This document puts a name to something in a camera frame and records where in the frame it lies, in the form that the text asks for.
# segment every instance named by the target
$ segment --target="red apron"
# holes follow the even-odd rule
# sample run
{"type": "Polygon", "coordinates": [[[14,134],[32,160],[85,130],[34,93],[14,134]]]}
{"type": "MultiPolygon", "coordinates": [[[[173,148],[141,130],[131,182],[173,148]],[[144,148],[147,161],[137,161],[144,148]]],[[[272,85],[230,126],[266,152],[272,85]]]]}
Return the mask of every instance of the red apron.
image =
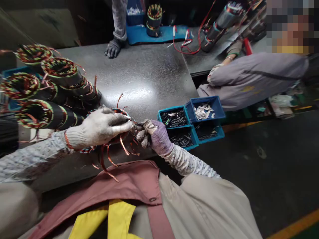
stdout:
{"type": "Polygon", "coordinates": [[[153,161],[133,161],[108,170],[119,180],[99,173],[84,188],[56,205],[36,226],[30,239],[45,238],[65,220],[82,210],[112,199],[133,199],[147,205],[153,239],[175,239],[162,205],[159,168],[153,161]]]}

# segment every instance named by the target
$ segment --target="work glove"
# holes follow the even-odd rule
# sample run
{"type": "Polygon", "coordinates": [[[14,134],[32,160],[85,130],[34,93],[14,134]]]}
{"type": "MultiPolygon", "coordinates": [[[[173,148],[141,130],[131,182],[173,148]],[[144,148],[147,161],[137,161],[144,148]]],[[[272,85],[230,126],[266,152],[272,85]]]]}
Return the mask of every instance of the work glove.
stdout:
{"type": "Polygon", "coordinates": [[[115,136],[132,129],[129,117],[109,108],[92,112],[81,125],[66,130],[68,145],[73,149],[107,144],[115,136]]]}
{"type": "Polygon", "coordinates": [[[143,121],[144,130],[140,131],[136,139],[141,143],[143,148],[148,144],[159,156],[170,154],[174,148],[174,144],[170,141],[166,127],[163,123],[146,119],[143,121]]]}
{"type": "Polygon", "coordinates": [[[123,43],[120,42],[117,38],[114,38],[112,41],[109,42],[107,48],[105,50],[105,55],[108,56],[110,59],[117,57],[120,53],[123,43]]]}
{"type": "Polygon", "coordinates": [[[242,50],[242,45],[243,43],[240,40],[232,44],[227,50],[227,56],[232,54],[236,54],[238,56],[240,51],[242,50]]]}

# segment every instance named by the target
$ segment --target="black table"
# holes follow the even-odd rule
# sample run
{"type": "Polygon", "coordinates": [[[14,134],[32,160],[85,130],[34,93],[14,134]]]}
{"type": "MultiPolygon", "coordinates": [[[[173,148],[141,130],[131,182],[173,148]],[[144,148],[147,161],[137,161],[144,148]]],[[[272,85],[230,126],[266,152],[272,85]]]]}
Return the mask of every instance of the black table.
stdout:
{"type": "MultiPolygon", "coordinates": [[[[158,110],[183,105],[198,93],[188,72],[183,56],[169,44],[141,45],[123,49],[115,59],[104,55],[106,44],[75,47],[60,50],[63,57],[84,67],[86,78],[102,92],[107,107],[116,107],[121,93],[119,107],[127,106],[126,111],[135,121],[146,118],[156,119],[158,110]]],[[[120,145],[110,146],[114,163],[147,159],[155,155],[151,149],[137,150],[140,156],[126,156],[120,145]]],[[[106,166],[111,163],[105,152],[106,166]]],[[[75,153],[65,157],[49,172],[33,182],[32,187],[47,191],[73,183],[94,175],[100,170],[92,166],[98,162],[96,153],[75,153]]]]}

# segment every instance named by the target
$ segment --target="factory floor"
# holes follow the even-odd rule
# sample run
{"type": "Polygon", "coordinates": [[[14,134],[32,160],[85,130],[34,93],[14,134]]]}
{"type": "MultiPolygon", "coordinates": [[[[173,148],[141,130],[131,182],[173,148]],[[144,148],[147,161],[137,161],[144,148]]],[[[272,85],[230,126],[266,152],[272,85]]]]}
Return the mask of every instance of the factory floor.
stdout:
{"type": "MultiPolygon", "coordinates": [[[[311,111],[264,121],[227,132],[224,139],[191,151],[247,195],[263,238],[308,238],[301,237],[308,234],[319,238],[318,118],[319,111],[311,111]]],[[[162,158],[151,160],[180,183],[181,176],[162,158]]],[[[42,211],[81,184],[44,193],[42,211]]]]}

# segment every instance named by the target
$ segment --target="blue compartment box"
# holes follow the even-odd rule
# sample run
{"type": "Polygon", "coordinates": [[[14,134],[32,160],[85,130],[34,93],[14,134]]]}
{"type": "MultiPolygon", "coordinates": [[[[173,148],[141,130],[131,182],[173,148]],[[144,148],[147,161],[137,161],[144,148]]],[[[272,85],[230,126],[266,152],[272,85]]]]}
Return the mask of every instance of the blue compartment box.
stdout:
{"type": "Polygon", "coordinates": [[[223,128],[220,126],[219,120],[209,120],[199,123],[194,123],[197,141],[199,144],[212,142],[225,137],[223,128]],[[216,131],[214,136],[210,136],[213,130],[216,131]]]}
{"type": "Polygon", "coordinates": [[[170,128],[170,129],[167,129],[167,133],[168,133],[168,137],[172,141],[172,143],[174,143],[172,140],[172,138],[174,136],[187,135],[188,133],[190,133],[191,141],[192,141],[193,145],[188,146],[188,147],[182,147],[182,148],[185,150],[191,150],[191,149],[194,149],[198,146],[197,135],[195,132],[195,128],[192,125],[186,126],[186,127],[170,128]]]}
{"type": "Polygon", "coordinates": [[[218,96],[191,98],[190,101],[186,103],[186,109],[187,109],[187,114],[191,123],[203,122],[208,120],[216,120],[216,119],[221,119],[226,117],[218,96]],[[205,103],[208,103],[208,105],[214,111],[210,113],[207,119],[197,119],[194,108],[195,107],[197,108],[198,106],[201,106],[205,103]]]}
{"type": "Polygon", "coordinates": [[[189,120],[189,117],[187,115],[187,112],[186,112],[186,107],[184,105],[181,105],[181,106],[174,106],[174,107],[169,107],[169,108],[166,108],[166,109],[163,109],[163,110],[159,110],[159,113],[157,115],[157,119],[162,122],[162,123],[166,123],[166,122],[163,122],[163,119],[162,119],[162,114],[165,113],[165,112],[176,112],[176,111],[179,111],[183,109],[184,112],[185,112],[185,119],[187,121],[186,125],[184,126],[178,126],[178,127],[175,127],[175,128],[181,128],[181,127],[188,127],[190,126],[190,120],[189,120]]]}

